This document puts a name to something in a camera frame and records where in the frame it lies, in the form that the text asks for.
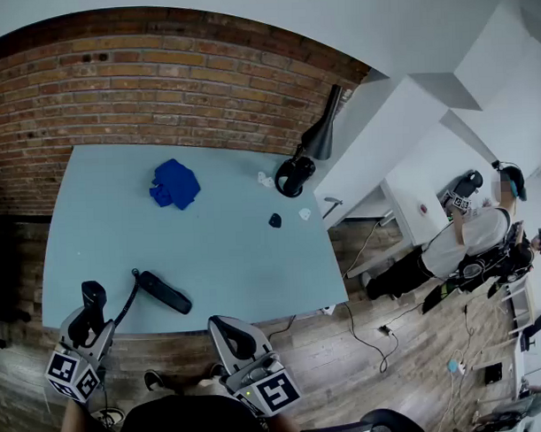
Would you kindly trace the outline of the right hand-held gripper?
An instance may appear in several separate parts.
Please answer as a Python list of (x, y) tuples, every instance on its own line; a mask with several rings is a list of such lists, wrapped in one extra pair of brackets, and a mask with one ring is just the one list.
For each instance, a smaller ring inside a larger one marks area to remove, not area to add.
[(253, 416), (270, 418), (301, 398), (298, 386), (261, 329), (237, 318), (212, 316), (208, 332), (228, 373), (221, 384)]

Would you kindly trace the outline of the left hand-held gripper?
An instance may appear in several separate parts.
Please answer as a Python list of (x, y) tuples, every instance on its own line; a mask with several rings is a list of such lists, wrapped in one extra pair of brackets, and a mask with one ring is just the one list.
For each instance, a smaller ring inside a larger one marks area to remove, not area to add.
[(45, 370), (51, 387), (78, 403), (88, 402), (103, 384), (98, 370), (112, 346), (114, 331), (114, 321), (108, 320), (93, 344), (83, 346), (87, 342), (86, 311), (81, 307), (72, 312), (60, 328), (59, 341)]

